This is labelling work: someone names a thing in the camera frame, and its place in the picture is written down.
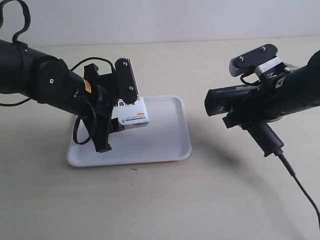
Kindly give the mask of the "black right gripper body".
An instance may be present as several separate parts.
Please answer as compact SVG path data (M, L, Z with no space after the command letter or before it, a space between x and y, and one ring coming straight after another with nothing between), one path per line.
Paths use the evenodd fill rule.
M222 111L245 111L252 113L252 122L274 122L285 115L285 111L280 109L280 104L272 102L272 96L280 88L276 85L285 80L284 75L273 77L266 86L247 86L244 84L227 87L222 92Z

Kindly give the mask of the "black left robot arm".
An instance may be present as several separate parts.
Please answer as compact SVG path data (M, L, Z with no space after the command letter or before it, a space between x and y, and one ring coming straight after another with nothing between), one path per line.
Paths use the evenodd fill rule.
M100 75L90 64L85 66L84 76L79 76L62 59L2 40L0 92L22 94L78 116L98 153L112 149L108 138L119 95L115 70Z

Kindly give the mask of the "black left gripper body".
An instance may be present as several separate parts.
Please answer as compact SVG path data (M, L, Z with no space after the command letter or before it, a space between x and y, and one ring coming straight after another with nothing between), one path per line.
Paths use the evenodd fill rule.
M98 116L109 118L118 97L116 84L116 70L112 66L111 72L99 74L99 68L94 63L84 66L84 79L93 88L93 107Z

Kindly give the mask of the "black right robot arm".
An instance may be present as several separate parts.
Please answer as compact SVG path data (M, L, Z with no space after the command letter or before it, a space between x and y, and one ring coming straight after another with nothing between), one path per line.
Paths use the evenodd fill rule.
M227 128L280 118L320 105L320 52L308 63L275 80L268 88L251 90L240 104L222 118Z

